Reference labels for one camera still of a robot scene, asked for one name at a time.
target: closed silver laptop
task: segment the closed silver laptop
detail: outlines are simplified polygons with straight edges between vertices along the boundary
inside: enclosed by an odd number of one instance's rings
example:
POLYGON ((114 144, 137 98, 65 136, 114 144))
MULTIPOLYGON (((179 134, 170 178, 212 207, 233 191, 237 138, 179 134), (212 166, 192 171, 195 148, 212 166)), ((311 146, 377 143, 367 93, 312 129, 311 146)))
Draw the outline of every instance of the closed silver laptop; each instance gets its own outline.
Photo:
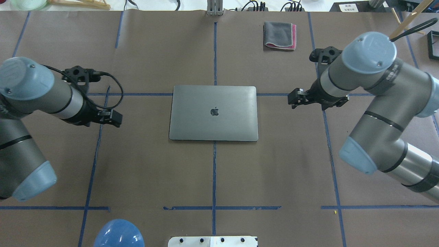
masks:
POLYGON ((172 140, 257 141, 256 88, 174 86, 172 140))

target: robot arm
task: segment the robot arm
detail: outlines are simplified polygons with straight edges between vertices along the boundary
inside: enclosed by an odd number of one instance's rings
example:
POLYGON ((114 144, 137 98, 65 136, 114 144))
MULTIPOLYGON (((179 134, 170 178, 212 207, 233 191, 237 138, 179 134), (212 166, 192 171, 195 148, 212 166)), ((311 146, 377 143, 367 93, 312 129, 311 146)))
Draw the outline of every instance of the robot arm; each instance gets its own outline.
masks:
POLYGON ((76 79, 67 84, 28 58, 11 58, 0 66, 0 200, 12 196, 26 201, 57 180, 21 118, 41 110, 74 125, 96 122, 119 127, 122 123, 121 114, 98 110, 85 95, 88 82, 98 81, 103 73, 90 70, 87 75, 87 70, 79 68, 65 74, 76 79), (82 80, 87 82, 84 88, 73 85, 82 80))
POLYGON ((439 80, 398 59, 395 45, 381 33, 360 35, 340 57, 325 56, 330 65, 310 90, 291 92, 288 103, 294 109, 317 102, 324 110, 342 106, 350 91, 363 87, 375 98, 340 150, 341 159, 366 174, 385 172, 439 202, 439 159, 400 139, 413 117, 430 116, 439 108, 439 80))

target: white bracket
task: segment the white bracket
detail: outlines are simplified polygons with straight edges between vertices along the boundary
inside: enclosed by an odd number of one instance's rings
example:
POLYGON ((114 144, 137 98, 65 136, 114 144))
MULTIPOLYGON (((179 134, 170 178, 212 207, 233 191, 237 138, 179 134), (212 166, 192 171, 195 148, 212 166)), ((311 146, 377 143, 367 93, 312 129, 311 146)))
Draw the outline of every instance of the white bracket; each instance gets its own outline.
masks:
POLYGON ((201 236, 173 237, 168 247, 258 247, 258 237, 254 236, 201 236))
POLYGON ((223 0, 207 0, 207 15, 223 15, 223 0))

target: white metal plate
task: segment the white metal plate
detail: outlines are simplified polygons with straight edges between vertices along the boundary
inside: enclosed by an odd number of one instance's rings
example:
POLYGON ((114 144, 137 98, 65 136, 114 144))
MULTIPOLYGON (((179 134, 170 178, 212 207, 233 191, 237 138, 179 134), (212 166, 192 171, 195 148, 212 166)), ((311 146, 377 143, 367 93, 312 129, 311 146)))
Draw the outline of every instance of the white metal plate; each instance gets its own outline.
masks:
POLYGON ((168 247, 258 247, 254 236, 200 236, 173 237, 168 247))

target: folded gray cloth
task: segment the folded gray cloth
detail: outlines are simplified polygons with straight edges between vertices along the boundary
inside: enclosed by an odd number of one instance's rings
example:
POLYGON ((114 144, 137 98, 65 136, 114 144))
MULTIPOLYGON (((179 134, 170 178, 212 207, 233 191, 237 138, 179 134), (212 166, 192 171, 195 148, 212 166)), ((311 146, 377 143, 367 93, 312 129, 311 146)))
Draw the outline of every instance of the folded gray cloth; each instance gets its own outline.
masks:
POLYGON ((285 22, 265 22, 264 45, 294 51, 296 49, 296 25, 285 22))

